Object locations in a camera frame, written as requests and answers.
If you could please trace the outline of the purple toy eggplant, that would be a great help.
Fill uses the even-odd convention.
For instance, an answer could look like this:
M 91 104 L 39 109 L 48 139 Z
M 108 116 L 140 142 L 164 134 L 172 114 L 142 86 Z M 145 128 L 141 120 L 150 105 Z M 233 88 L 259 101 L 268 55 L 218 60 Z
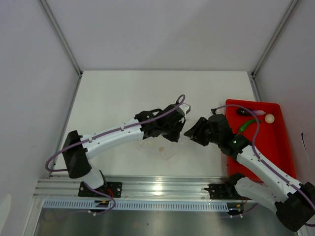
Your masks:
M 240 116 L 264 116 L 266 115 L 266 112 L 263 110 L 246 110 L 244 108 L 239 108 L 237 114 Z

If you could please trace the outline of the green chili pepper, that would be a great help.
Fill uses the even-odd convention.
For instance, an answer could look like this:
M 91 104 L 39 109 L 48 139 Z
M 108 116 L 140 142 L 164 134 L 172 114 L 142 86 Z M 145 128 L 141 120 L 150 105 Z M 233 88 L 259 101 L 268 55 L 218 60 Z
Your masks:
M 255 119 L 248 120 L 239 127 L 238 133 L 241 134 L 245 132 L 249 128 L 250 125 L 261 123 L 261 122 L 262 120 L 258 120 L 258 121 L 256 121 Z

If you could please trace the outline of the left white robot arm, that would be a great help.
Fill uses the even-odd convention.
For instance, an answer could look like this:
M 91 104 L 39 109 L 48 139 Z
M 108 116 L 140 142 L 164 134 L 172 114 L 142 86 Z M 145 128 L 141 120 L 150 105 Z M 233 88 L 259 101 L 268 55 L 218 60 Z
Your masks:
M 71 179 L 79 179 L 89 186 L 97 197 L 103 196 L 107 183 L 101 170 L 91 164 L 91 159 L 110 148 L 162 136 L 170 142 L 178 142 L 186 122 L 190 105 L 171 104 L 165 109 L 141 111 L 129 121 L 112 130 L 79 135 L 68 133 L 63 145 L 63 159 Z

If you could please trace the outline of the clear dotted zip bag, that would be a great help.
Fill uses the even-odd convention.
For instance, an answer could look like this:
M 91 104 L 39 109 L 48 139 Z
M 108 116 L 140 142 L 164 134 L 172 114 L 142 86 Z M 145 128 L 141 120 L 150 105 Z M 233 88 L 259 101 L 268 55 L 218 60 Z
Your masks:
M 185 137 L 181 132 L 178 142 L 171 142 L 160 135 L 138 141 L 132 146 L 150 159 L 167 161 L 180 152 L 185 142 Z

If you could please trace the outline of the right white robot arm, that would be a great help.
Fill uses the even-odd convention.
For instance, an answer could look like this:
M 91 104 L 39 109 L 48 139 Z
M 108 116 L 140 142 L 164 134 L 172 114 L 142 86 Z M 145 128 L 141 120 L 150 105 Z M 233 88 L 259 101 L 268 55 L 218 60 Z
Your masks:
M 257 150 L 253 142 L 242 134 L 233 133 L 223 114 L 201 117 L 185 134 L 190 140 L 207 146 L 216 144 L 223 154 L 252 171 L 262 184 L 241 173 L 229 178 L 225 194 L 230 198 L 239 195 L 270 209 L 289 230 L 299 231 L 315 215 L 315 187 L 302 184 L 291 177 Z

